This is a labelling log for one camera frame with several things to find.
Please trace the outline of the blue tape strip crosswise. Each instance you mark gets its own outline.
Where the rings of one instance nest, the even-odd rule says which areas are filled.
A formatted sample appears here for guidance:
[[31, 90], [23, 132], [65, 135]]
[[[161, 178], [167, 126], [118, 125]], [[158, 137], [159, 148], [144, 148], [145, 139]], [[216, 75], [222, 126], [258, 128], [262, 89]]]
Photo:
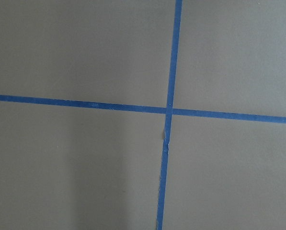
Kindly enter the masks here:
[[[13, 102], [13, 103], [44, 104], [44, 105], [66, 106], [66, 107], [117, 110], [117, 111], [127, 111], [127, 112], [141, 112], [141, 113], [152, 113], [152, 114], [165, 114], [168, 111], [168, 109], [164, 107], [116, 104], [116, 103], [99, 103], [99, 102], [49, 99], [49, 98], [38, 98], [38, 97], [23, 97], [23, 96], [13, 96], [13, 95], [0, 95], [0, 101]], [[252, 114], [242, 114], [242, 113], [190, 110], [181, 108], [172, 108], [171, 111], [172, 115], [286, 124], [286, 117], [282, 116], [252, 115]]]

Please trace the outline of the blue tape strip lengthwise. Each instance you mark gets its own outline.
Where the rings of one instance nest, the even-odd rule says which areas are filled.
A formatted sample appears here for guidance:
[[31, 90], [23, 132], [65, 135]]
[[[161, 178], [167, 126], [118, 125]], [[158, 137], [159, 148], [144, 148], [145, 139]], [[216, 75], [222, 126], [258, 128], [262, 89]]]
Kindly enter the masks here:
[[162, 145], [161, 166], [160, 166], [159, 195], [158, 195], [157, 218], [156, 218], [157, 230], [161, 230], [163, 228], [167, 170], [168, 170], [168, 160], [169, 160], [169, 144], [171, 138], [174, 89], [175, 89], [176, 72], [177, 72], [182, 7], [183, 7], [183, 1], [176, 0], [175, 10], [174, 10], [174, 24], [172, 33], [169, 80], [167, 89], [167, 102], [165, 111], [164, 139]]

